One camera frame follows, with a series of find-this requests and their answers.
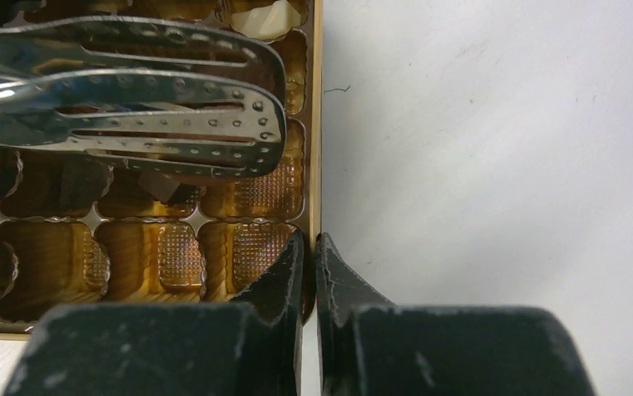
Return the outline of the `dark block chocolate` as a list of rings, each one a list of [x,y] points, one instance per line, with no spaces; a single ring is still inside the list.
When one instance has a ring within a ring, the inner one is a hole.
[[[165,174],[142,172],[138,178],[138,185],[155,200],[167,204],[181,183]]]

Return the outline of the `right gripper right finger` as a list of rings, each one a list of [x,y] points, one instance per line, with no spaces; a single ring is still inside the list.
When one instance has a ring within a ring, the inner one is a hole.
[[[400,305],[314,250],[325,395],[592,395],[569,332],[524,306]]]

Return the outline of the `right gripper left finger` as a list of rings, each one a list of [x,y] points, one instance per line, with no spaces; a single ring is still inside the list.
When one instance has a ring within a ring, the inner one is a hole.
[[[224,303],[65,304],[35,326],[7,395],[297,395],[305,241]]]

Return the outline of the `gold chocolate box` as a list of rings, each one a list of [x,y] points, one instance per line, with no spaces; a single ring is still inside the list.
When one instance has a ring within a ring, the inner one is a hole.
[[[245,36],[231,16],[274,2],[0,1],[0,27],[119,16]],[[60,304],[226,301],[293,232],[319,231],[324,5],[288,2],[300,24],[276,39],[252,38],[286,71],[286,145],[267,175],[165,174],[181,185],[164,204],[138,185],[143,171],[0,146],[0,340],[27,338]]]

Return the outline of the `white chocolate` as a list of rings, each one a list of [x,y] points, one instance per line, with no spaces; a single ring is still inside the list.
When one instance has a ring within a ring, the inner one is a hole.
[[[231,27],[245,36],[260,40],[272,40],[286,34],[301,22],[299,12],[286,0],[275,1],[270,6],[256,7],[231,16]]]

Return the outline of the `steel serving tongs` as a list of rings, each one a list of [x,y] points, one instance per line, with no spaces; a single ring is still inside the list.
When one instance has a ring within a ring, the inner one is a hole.
[[[269,45],[201,24],[82,16],[0,27],[0,146],[174,176],[272,172],[286,71]]]

